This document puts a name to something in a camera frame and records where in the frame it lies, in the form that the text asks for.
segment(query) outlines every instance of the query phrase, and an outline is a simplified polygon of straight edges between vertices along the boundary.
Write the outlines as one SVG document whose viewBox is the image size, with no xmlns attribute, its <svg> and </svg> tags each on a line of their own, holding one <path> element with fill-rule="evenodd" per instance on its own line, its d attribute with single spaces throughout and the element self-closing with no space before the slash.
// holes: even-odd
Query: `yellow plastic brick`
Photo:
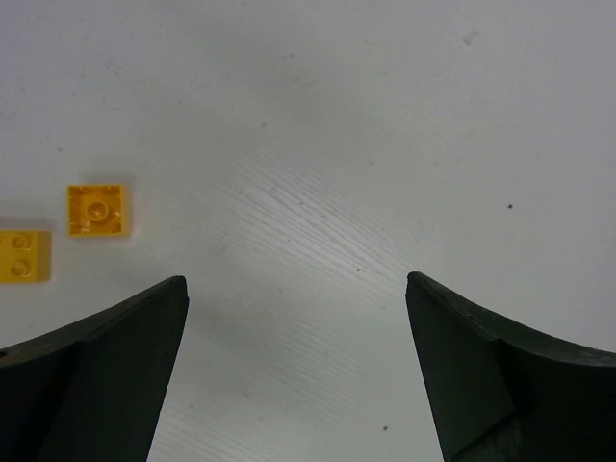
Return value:
<svg viewBox="0 0 616 462">
<path fill-rule="evenodd" d="M 50 232 L 0 230 L 0 282 L 40 282 L 50 277 Z"/>
<path fill-rule="evenodd" d="M 122 237 L 131 233 L 130 195 L 123 185 L 68 187 L 68 236 Z"/>
</svg>

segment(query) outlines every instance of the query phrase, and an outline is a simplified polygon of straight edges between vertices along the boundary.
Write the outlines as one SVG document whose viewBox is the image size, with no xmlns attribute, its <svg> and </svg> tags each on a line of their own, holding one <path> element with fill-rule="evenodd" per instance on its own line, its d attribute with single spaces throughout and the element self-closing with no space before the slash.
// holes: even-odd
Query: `upside-down lego brick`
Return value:
<svg viewBox="0 0 616 462">
<path fill-rule="evenodd" d="M 51 277 L 51 232 L 0 230 L 0 282 L 41 282 Z"/>
<path fill-rule="evenodd" d="M 131 233 L 130 193 L 124 185 L 68 186 L 68 236 L 123 237 Z"/>
</svg>

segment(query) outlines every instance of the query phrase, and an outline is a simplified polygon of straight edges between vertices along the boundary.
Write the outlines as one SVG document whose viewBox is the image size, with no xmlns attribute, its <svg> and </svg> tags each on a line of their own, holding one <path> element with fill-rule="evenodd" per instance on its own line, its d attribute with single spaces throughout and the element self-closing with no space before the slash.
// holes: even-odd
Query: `dirt speck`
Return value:
<svg viewBox="0 0 616 462">
<path fill-rule="evenodd" d="M 475 40 L 475 37 L 477 37 L 478 35 L 479 35 L 479 32 L 477 30 L 474 30 L 474 31 L 469 32 L 466 36 L 464 36 L 462 40 L 464 41 L 466 46 L 471 46 L 473 44 L 473 41 Z"/>
</svg>

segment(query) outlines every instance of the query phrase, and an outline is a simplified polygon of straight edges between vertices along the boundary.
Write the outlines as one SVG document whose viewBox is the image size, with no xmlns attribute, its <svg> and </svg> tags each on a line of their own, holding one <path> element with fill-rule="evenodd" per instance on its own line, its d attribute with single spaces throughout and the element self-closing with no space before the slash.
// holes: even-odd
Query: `white surface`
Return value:
<svg viewBox="0 0 616 462">
<path fill-rule="evenodd" d="M 185 274 L 151 461 L 442 460 L 409 270 L 616 349 L 615 15 L 4 2 L 0 226 L 56 234 L 52 282 L 0 287 L 1 344 Z M 130 241 L 65 236 L 65 185 L 96 180 L 133 188 Z"/>
</svg>

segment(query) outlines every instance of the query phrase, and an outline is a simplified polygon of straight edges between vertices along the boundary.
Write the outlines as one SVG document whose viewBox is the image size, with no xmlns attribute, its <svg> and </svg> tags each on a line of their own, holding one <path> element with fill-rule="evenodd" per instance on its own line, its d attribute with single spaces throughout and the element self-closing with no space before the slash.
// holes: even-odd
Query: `square yellow brick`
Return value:
<svg viewBox="0 0 616 462">
<path fill-rule="evenodd" d="M 0 230 L 0 282 L 40 282 L 50 277 L 50 232 Z"/>
<path fill-rule="evenodd" d="M 68 236 L 123 237 L 131 233 L 130 195 L 123 185 L 68 187 Z"/>
</svg>

